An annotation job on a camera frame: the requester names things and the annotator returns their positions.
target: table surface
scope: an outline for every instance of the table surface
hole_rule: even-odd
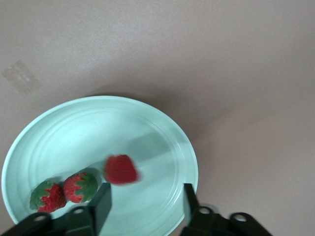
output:
[[[0,32],[1,166],[46,110],[126,96],[186,132],[200,202],[314,234],[315,1],[0,0]]]

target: light green plate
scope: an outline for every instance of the light green plate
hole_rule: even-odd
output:
[[[33,211],[31,191],[42,181],[64,181],[87,166],[101,169],[111,154],[127,154],[141,180],[112,186],[113,207],[101,236],[165,236],[182,221],[183,184],[198,182],[195,153],[167,115],[116,96],[76,99],[32,121],[5,159],[2,193],[15,223]],[[57,218],[73,205],[52,213]]]

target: green strawberry calyx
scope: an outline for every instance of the green strawberry calyx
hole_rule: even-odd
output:
[[[32,210],[38,210],[40,207],[44,207],[45,203],[41,199],[44,196],[49,196],[49,192],[53,187],[54,183],[51,181],[43,181],[42,183],[37,186],[33,192],[31,193],[31,200],[30,200],[30,208]]]
[[[82,195],[81,202],[86,202],[91,200],[94,194],[97,191],[98,184],[96,178],[89,173],[80,174],[82,180],[77,181],[76,185],[80,186],[80,189],[75,190],[75,195],[80,196]]]

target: screw hole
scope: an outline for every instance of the screw hole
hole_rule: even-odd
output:
[[[78,208],[76,210],[73,211],[74,214],[80,214],[83,212],[83,209],[82,208]]]
[[[199,212],[202,214],[210,214],[210,210],[203,206],[199,208]]]
[[[34,221],[41,221],[41,220],[44,220],[44,219],[46,219],[46,216],[45,215],[40,215],[40,216],[34,218]]]
[[[237,214],[234,216],[237,221],[246,222],[246,218],[243,215]]]

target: blurry strawberry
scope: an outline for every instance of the blurry strawberry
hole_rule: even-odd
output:
[[[66,204],[63,189],[51,181],[42,182],[31,193],[30,208],[37,212],[53,212]]]
[[[79,173],[70,176],[63,183],[65,196],[74,203],[83,203],[91,200],[97,188],[97,180],[89,173]]]
[[[139,179],[139,173],[129,156],[110,156],[104,166],[104,178],[112,184],[133,183]]]

